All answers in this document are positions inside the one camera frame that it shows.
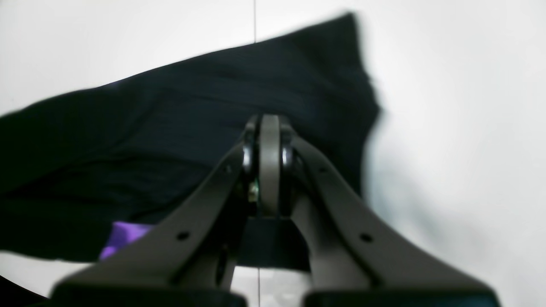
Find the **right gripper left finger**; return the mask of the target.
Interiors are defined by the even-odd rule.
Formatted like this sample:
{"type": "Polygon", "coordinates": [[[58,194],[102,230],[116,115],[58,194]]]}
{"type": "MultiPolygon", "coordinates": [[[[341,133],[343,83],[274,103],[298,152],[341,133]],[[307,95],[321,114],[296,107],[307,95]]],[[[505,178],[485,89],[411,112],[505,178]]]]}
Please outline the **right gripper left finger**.
{"type": "Polygon", "coordinates": [[[249,212],[267,116],[252,116],[241,140],[170,216],[134,243],[56,285],[51,307],[245,307],[230,291],[249,212]]]}

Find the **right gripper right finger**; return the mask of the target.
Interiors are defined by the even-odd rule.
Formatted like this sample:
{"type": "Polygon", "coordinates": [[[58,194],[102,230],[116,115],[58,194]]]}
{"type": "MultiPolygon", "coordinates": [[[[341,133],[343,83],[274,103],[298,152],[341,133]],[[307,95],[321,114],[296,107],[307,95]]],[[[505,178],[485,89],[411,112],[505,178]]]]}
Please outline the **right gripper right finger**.
{"type": "Polygon", "coordinates": [[[289,121],[270,117],[270,215],[308,250],[305,307],[497,307],[494,291],[404,239],[289,121]]]}

